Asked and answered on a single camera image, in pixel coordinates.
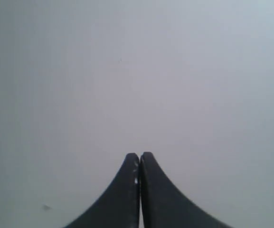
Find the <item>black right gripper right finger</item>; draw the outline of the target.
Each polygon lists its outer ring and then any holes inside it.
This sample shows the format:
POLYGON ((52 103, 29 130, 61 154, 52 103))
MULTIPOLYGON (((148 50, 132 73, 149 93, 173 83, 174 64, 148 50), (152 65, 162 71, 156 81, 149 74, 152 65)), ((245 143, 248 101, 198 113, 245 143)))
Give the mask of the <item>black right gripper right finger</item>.
POLYGON ((146 228, 228 228, 198 207, 171 182, 153 153, 140 158, 143 222, 146 228))

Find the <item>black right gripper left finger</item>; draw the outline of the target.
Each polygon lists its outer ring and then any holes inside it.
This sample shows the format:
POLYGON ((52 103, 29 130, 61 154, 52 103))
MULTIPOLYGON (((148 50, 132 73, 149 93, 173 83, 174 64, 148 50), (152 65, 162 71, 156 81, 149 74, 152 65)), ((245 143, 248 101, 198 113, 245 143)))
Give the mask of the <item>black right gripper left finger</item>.
POLYGON ((140 160, 129 153, 104 193, 67 228, 137 228, 140 217, 140 160))

